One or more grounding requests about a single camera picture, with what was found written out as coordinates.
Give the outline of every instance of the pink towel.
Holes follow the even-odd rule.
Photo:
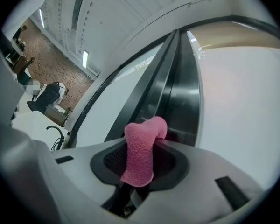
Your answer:
[[[142,124],[131,123],[125,127],[127,160],[121,181],[134,187],[144,187],[152,181],[154,140],[164,139],[166,134],[167,124],[161,117],[153,117]]]

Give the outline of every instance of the white plastic panel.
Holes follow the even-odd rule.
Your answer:
[[[213,152],[167,140],[160,142],[189,160],[188,174],[170,190],[150,192],[129,217],[139,224],[208,224],[233,212],[216,184],[221,177],[230,179],[251,200],[261,195],[259,185],[244,172]]]
[[[280,173],[280,49],[192,45],[202,86],[196,146],[270,188]]]
[[[92,172],[90,161],[94,155],[117,144],[120,140],[124,140],[124,138],[91,147],[62,149],[52,152],[52,155],[55,159],[65,156],[74,158],[69,162],[59,164],[59,167],[85,196],[101,206],[113,196],[116,187],[102,183]]]
[[[104,90],[78,131],[76,147],[105,141],[115,119],[147,67],[132,72]]]

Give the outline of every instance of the white wall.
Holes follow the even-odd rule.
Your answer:
[[[260,0],[228,0],[233,15],[258,19],[277,26],[266,7]]]
[[[188,6],[187,3],[194,0],[179,1],[180,7],[168,7],[163,16],[154,17],[154,20],[146,21],[142,30],[132,33],[124,43],[110,56],[106,62],[106,69],[118,67],[132,55],[170,33],[198,21],[231,15],[231,8],[227,0],[204,0]]]
[[[280,49],[209,49],[197,61],[197,147],[221,155],[268,189],[280,173]]]

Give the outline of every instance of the fluorescent light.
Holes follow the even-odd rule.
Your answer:
[[[87,64],[87,58],[88,58],[88,52],[87,51],[83,51],[83,63],[82,65],[86,68],[86,64]]]
[[[41,9],[39,9],[39,15],[41,17],[42,27],[45,28],[45,24],[43,23],[43,17],[42,17],[42,10]]]

